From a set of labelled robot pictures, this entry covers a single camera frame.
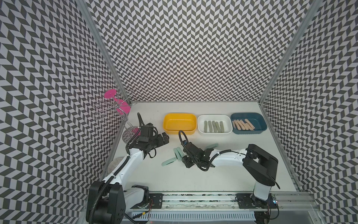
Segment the yellow storage box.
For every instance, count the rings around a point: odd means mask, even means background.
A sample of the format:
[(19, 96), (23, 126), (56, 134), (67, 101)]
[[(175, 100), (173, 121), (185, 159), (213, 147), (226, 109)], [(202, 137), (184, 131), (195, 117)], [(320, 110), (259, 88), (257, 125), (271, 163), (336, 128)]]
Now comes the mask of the yellow storage box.
[(191, 113), (169, 113), (163, 120), (163, 129), (167, 134), (178, 134), (181, 130), (186, 135), (192, 135), (196, 128), (197, 118)]

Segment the olive knife vertical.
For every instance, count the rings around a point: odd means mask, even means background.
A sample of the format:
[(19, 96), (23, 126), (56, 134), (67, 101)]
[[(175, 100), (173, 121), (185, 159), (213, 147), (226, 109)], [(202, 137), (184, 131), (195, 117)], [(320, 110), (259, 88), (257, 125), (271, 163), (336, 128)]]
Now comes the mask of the olive knife vertical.
[(216, 133), (217, 129), (216, 129), (216, 126), (215, 126), (215, 121), (212, 121), (212, 126), (213, 126), (213, 131)]

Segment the white storage box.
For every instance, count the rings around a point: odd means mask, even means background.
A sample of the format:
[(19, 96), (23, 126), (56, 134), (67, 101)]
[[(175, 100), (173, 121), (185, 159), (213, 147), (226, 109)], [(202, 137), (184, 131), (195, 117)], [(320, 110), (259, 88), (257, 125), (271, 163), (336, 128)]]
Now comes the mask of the white storage box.
[(197, 118), (197, 129), (202, 136), (225, 136), (233, 131), (230, 118), (223, 114), (200, 115)]

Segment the pink knife vertical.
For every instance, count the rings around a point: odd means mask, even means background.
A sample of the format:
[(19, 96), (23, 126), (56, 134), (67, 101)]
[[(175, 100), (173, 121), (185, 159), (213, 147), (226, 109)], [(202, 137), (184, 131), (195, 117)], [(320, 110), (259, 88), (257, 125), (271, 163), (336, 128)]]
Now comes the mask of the pink knife vertical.
[(235, 123), (236, 123), (237, 129), (241, 130), (241, 126), (240, 126), (239, 122), (236, 120)]

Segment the pink knife diagonal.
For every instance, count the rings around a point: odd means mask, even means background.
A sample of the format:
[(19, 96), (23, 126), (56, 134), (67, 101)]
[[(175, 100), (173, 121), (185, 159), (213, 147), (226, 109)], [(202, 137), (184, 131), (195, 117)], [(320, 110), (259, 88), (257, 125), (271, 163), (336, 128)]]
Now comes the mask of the pink knife diagonal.
[(245, 123), (243, 122), (243, 120), (239, 120), (239, 122), (240, 122), (241, 128), (242, 128), (243, 130), (247, 130), (246, 125), (245, 125)]

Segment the dark teal storage box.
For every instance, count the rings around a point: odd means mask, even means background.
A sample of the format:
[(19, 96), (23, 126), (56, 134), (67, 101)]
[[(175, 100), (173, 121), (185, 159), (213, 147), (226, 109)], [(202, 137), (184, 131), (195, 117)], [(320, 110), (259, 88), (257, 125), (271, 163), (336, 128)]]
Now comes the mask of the dark teal storage box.
[(230, 119), (235, 134), (260, 134), (268, 128), (259, 113), (233, 113)]

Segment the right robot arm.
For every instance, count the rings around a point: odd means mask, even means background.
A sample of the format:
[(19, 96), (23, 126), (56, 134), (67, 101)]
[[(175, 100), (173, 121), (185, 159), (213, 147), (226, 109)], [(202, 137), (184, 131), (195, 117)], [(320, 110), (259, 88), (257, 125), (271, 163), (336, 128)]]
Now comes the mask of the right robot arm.
[(276, 181), (278, 159), (255, 144), (249, 144), (242, 150), (202, 150), (192, 142), (182, 143), (184, 156), (182, 161), (187, 168), (196, 165), (201, 171), (219, 166), (238, 166), (245, 168), (255, 179), (253, 193), (250, 195), (251, 205), (255, 208), (271, 206), (271, 188), (280, 187)]

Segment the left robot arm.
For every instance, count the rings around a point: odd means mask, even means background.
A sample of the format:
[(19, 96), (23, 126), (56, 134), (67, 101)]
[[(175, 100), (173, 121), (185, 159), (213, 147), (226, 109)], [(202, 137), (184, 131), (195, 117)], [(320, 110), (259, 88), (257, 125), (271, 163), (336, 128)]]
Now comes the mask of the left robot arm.
[(103, 180), (95, 181), (89, 189), (86, 221), (89, 224), (119, 224), (126, 211), (148, 202), (148, 188), (134, 185), (124, 187), (133, 171), (153, 150), (169, 143), (166, 133), (159, 133), (153, 124), (142, 125), (125, 146), (126, 156)]

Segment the pink ribbed glass bowl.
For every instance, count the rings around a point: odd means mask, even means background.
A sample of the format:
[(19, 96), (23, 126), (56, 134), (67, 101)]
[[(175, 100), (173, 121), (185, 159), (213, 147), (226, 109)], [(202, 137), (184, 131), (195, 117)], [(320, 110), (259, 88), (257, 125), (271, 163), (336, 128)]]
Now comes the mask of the pink ribbed glass bowl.
[(123, 159), (123, 157), (118, 157), (118, 158), (113, 159), (110, 162), (110, 164), (108, 165), (108, 168), (107, 168), (108, 174), (110, 174), (111, 172), (113, 172), (116, 169), (116, 167), (120, 164), (122, 159)]

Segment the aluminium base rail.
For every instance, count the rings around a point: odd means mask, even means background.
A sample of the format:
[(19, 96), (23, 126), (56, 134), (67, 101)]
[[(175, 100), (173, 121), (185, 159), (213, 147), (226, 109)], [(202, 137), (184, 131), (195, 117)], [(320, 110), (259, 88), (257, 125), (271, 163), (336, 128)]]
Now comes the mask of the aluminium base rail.
[(269, 202), (254, 202), (251, 193), (243, 192), (155, 192), (150, 202), (153, 208), (161, 211), (318, 211), (313, 196), (309, 192), (271, 192)]

